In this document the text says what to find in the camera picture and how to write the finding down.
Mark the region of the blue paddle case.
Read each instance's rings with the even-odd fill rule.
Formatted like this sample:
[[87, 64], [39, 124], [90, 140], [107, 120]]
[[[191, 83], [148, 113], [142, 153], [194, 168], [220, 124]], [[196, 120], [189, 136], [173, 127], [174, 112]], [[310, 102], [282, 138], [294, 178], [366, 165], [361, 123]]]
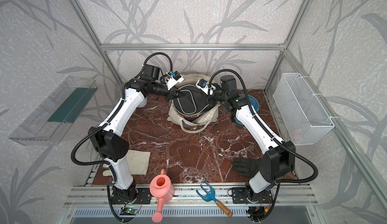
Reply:
[[[250, 95], [249, 95], [249, 100], [251, 102], [251, 105], [252, 105], [253, 109], [257, 113], [259, 111], [259, 102], [258, 102], [258, 100], [255, 97], [250, 96]], [[238, 124], [240, 126], [243, 126], [243, 124], [239, 120], [235, 119], [235, 122], [236, 122], [236, 124]]]

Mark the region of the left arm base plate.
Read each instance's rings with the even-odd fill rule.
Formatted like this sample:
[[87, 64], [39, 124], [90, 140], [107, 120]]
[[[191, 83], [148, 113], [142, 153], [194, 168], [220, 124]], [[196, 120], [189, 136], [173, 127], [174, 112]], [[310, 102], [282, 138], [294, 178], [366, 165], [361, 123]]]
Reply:
[[121, 190], [113, 187], [111, 203], [115, 204], [150, 204], [152, 194], [149, 188], [132, 188]]

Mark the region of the white flower pot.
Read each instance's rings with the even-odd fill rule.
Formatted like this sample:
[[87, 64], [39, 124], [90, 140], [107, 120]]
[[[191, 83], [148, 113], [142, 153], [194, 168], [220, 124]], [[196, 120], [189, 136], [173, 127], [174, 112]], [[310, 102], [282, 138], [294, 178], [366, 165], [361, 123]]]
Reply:
[[147, 96], [144, 97], [144, 99], [138, 104], [137, 108], [143, 108], [147, 105], [148, 98]]

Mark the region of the pink watering can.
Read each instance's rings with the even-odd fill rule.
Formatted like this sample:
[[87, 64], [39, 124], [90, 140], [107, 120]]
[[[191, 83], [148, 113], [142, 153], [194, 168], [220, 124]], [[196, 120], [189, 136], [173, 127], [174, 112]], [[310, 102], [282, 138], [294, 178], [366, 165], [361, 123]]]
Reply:
[[152, 179], [150, 192], [158, 202], [157, 210], [152, 216], [152, 221], [159, 223], [163, 219], [162, 211], [165, 203], [172, 200], [175, 192], [171, 179], [167, 176], [165, 169], [162, 169], [160, 174]]

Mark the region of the blue hand rake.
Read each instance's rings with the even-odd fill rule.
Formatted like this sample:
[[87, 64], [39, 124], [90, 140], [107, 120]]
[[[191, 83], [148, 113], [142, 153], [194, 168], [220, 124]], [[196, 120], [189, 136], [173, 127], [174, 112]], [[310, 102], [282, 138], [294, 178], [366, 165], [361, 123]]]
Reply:
[[229, 217], [231, 218], [233, 216], [232, 211], [230, 211], [222, 202], [218, 201], [216, 199], [216, 191], [215, 189], [207, 182], [207, 180], [204, 181], [204, 183], [209, 187], [210, 190], [207, 190], [202, 184], [200, 185], [200, 188], [205, 192], [205, 195], [202, 195], [199, 190], [196, 190], [197, 195], [204, 200], [205, 202], [215, 202], [217, 206]]

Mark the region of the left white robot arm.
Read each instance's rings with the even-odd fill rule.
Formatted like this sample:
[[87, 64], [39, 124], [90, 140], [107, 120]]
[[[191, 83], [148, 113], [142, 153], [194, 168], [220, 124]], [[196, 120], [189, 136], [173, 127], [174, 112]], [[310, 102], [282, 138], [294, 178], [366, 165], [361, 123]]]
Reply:
[[96, 128], [91, 127], [90, 140], [95, 150], [103, 158], [113, 176], [113, 194], [131, 201], [138, 192], [133, 176], [130, 173], [127, 153], [129, 143], [122, 138], [124, 128], [136, 108], [147, 104], [147, 95], [164, 96], [167, 101], [176, 99], [182, 94], [175, 87], [181, 83], [170, 77], [166, 83], [133, 78], [123, 88], [122, 97], [108, 117]]

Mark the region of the clear plastic wall shelf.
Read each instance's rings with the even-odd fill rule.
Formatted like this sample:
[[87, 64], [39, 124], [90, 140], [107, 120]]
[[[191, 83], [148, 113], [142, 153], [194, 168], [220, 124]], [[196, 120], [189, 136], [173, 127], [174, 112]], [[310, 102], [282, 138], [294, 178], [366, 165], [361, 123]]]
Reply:
[[98, 90], [94, 79], [67, 77], [9, 136], [24, 146], [56, 146]]

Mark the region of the beige work glove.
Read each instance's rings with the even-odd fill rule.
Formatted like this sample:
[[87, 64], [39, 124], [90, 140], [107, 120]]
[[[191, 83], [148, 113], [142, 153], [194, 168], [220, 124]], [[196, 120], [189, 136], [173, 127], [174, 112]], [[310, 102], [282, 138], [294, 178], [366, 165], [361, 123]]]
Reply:
[[151, 152], [148, 151], [137, 151], [129, 150], [124, 158], [120, 159], [119, 162], [127, 163], [128, 169], [132, 175], [146, 175]]

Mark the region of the black and green glove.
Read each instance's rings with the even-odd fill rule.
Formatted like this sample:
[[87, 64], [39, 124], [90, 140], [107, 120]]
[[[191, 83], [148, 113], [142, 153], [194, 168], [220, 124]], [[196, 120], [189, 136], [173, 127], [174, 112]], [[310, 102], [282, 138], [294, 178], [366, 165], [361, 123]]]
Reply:
[[259, 158], [234, 158], [232, 166], [240, 176], [252, 178], [259, 172], [260, 161]]

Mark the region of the black paddle case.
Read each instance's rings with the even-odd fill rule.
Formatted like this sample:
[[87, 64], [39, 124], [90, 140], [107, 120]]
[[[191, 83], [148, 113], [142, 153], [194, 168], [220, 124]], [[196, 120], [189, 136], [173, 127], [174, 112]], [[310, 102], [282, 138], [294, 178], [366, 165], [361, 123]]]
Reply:
[[186, 120], [193, 122], [212, 109], [207, 102], [208, 95], [192, 84], [187, 84], [178, 89], [185, 94], [184, 98], [174, 99], [172, 105], [178, 114]]

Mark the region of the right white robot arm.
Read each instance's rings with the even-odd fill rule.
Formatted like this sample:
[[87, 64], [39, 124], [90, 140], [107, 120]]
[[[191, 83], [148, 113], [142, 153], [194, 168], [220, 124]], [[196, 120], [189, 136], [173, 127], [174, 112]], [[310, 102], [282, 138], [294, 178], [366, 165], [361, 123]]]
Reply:
[[285, 142], [261, 119], [253, 108], [248, 96], [238, 92], [215, 91], [209, 95], [210, 103], [223, 103], [235, 119], [241, 122], [258, 143], [263, 157], [251, 169], [251, 162], [245, 159], [235, 162], [237, 170], [243, 174], [243, 165], [249, 168], [250, 180], [246, 184], [247, 194], [258, 195], [278, 185], [284, 177], [294, 171], [295, 145]]

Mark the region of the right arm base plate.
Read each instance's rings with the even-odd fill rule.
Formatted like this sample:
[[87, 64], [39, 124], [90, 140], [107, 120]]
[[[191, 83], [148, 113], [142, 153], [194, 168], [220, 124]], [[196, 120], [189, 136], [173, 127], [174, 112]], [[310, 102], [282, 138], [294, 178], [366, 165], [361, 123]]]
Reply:
[[263, 190], [255, 193], [247, 187], [233, 187], [229, 195], [232, 197], [234, 204], [268, 204], [273, 202], [271, 190]]

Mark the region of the beige canvas bag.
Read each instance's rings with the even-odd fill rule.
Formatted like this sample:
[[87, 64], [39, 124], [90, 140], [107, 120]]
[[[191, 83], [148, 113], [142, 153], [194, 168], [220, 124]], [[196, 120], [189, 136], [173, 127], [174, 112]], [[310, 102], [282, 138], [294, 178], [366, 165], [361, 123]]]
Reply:
[[186, 74], [182, 79], [168, 82], [168, 89], [180, 96], [171, 100], [167, 120], [180, 126], [186, 133], [199, 133], [217, 122], [220, 103], [208, 102], [210, 77], [203, 74]]

